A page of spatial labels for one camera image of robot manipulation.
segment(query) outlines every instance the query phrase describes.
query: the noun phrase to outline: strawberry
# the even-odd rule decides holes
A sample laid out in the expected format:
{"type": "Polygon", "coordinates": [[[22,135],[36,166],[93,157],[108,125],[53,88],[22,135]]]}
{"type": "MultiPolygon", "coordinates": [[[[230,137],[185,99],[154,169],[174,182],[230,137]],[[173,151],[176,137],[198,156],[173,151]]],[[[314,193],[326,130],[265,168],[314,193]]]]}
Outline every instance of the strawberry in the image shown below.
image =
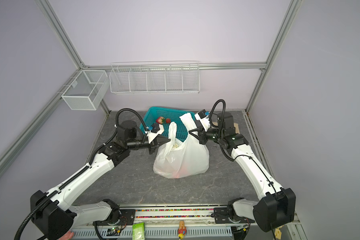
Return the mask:
{"type": "Polygon", "coordinates": [[[158,124],[163,124],[163,123],[165,122],[165,118],[164,118],[164,117],[158,117],[158,118],[156,119],[156,122],[157,122],[158,124]]]}

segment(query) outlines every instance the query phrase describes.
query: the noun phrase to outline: black mounting plate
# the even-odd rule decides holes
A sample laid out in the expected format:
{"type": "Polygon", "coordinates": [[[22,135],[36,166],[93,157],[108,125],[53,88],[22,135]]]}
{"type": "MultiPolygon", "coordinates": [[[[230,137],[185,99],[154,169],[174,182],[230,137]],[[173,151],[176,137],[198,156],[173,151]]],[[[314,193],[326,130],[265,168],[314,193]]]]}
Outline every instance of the black mounting plate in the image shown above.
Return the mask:
{"type": "MultiPolygon", "coordinates": [[[[215,223],[234,223],[229,220],[226,207],[216,207],[213,209],[213,213],[215,213],[215,215],[213,216],[215,218],[215,223]]],[[[249,218],[248,222],[255,223],[254,220],[249,218]]],[[[241,220],[239,220],[238,223],[247,223],[247,218],[243,217],[241,220]]]]}
{"type": "MultiPolygon", "coordinates": [[[[115,225],[124,226],[126,220],[123,217],[127,218],[127,225],[133,225],[133,222],[135,220],[136,209],[120,209],[120,212],[121,212],[120,221],[118,223],[116,223],[115,225]]],[[[98,226],[110,226],[106,220],[105,221],[97,221],[97,225],[98,226]]]]}

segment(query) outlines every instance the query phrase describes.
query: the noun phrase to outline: table surface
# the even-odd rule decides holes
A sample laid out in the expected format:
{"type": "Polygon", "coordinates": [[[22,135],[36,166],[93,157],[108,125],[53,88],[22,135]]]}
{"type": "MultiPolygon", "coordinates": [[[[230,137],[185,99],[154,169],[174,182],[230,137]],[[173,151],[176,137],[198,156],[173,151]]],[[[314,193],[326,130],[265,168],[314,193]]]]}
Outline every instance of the table surface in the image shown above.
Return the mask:
{"type": "MultiPolygon", "coordinates": [[[[230,111],[240,133],[253,143],[241,111],[230,111]]],[[[96,147],[106,142],[114,132],[116,112],[111,112],[102,128],[96,147]]],[[[120,114],[120,122],[138,118],[130,112],[120,114]]],[[[153,171],[156,153],[148,154],[147,149],[130,151],[127,157],[86,189],[75,204],[91,204],[111,199],[117,204],[227,204],[228,201],[244,197],[258,200],[256,192],[237,162],[227,160],[219,146],[211,141],[206,144],[210,163],[203,174],[180,179],[167,179],[153,171]]]]}

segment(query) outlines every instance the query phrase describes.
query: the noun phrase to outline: green packet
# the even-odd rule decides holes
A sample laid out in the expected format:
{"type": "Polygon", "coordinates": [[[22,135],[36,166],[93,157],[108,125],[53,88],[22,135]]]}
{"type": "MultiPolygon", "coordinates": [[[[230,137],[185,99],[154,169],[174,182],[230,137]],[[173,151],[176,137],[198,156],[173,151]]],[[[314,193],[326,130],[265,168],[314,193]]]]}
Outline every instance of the green packet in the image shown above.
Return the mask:
{"type": "Polygon", "coordinates": [[[143,222],[132,226],[132,240],[145,240],[143,222]]]}

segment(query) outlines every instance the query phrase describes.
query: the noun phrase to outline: wire shelf basket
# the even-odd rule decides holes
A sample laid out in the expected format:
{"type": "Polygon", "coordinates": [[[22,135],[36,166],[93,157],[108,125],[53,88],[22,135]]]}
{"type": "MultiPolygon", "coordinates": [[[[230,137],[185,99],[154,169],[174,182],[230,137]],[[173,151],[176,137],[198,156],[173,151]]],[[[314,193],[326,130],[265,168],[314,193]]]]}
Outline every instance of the wire shelf basket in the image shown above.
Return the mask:
{"type": "Polygon", "coordinates": [[[200,92],[198,62],[159,63],[112,63],[110,91],[115,94],[200,92]]]}
{"type": "Polygon", "coordinates": [[[96,110],[109,88],[104,70],[81,70],[61,97],[72,110],[96,110]]]}

